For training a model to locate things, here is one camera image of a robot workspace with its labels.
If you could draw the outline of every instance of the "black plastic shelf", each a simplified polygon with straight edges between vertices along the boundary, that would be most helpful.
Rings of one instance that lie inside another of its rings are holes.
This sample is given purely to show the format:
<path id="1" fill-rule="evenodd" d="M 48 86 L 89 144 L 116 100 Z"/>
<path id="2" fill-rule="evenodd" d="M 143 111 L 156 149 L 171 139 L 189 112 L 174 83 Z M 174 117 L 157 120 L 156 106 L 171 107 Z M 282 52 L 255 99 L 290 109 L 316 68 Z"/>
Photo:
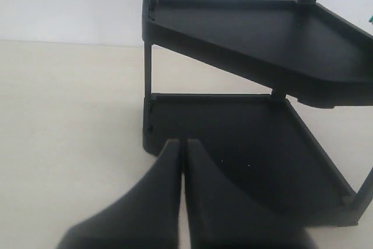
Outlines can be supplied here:
<path id="1" fill-rule="evenodd" d="M 373 105 L 373 37 L 318 4 L 150 0 L 144 37 L 315 107 Z"/>
<path id="2" fill-rule="evenodd" d="M 198 139 L 219 169 L 251 198 L 305 225 L 341 218 L 356 193 L 286 100 L 268 95 L 152 94 L 144 147 Z"/>

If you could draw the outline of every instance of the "table surface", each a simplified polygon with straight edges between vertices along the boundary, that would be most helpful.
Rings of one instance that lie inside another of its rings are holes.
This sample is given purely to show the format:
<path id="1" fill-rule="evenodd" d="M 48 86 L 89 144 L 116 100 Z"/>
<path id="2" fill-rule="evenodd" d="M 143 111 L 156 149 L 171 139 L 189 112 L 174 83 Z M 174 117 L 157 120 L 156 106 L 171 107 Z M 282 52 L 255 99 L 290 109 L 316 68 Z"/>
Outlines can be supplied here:
<path id="1" fill-rule="evenodd" d="M 153 91 L 269 93 L 243 78 L 155 48 Z M 373 107 L 291 102 L 357 191 L 373 166 Z M 0 41 L 0 248 L 54 248 L 156 160 L 142 149 L 143 50 Z M 357 227 L 310 232 L 320 249 L 369 248 L 373 207 Z M 185 202 L 181 248 L 190 248 Z"/>

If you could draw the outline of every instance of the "black shelf base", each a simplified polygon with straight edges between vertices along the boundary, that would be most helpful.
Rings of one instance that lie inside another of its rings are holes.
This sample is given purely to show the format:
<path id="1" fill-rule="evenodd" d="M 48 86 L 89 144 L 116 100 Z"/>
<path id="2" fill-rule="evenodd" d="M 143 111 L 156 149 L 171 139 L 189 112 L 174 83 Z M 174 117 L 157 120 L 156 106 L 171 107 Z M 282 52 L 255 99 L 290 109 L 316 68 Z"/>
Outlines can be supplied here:
<path id="1" fill-rule="evenodd" d="M 357 224 L 356 193 L 286 99 L 152 94 L 144 111 L 149 153 L 168 139 L 198 139 L 232 183 L 270 210 L 306 226 Z"/>

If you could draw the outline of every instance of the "upper shelf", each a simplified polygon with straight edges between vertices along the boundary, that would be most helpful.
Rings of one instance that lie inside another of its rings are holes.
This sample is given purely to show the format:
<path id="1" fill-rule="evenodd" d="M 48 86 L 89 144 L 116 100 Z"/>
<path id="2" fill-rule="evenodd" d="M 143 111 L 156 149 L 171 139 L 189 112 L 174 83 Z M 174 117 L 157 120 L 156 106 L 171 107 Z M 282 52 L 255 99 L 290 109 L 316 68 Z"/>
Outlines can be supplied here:
<path id="1" fill-rule="evenodd" d="M 318 4 L 145 0 L 144 7 L 151 44 L 311 106 L 373 105 L 373 37 Z"/>

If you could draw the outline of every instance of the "shelf tray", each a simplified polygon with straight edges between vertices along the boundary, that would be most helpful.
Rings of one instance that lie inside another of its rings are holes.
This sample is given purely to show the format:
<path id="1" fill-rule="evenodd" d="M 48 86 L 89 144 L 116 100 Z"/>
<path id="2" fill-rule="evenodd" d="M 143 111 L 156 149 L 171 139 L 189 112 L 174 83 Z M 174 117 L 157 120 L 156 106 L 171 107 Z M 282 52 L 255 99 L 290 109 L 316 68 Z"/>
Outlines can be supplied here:
<path id="1" fill-rule="evenodd" d="M 373 37 L 293 0 L 150 0 L 144 39 L 315 107 L 373 105 Z"/>
<path id="2" fill-rule="evenodd" d="M 200 140 L 232 183 L 305 225 L 338 225 L 356 195 L 286 100 L 153 94 L 144 147 L 158 155 L 168 139 Z"/>

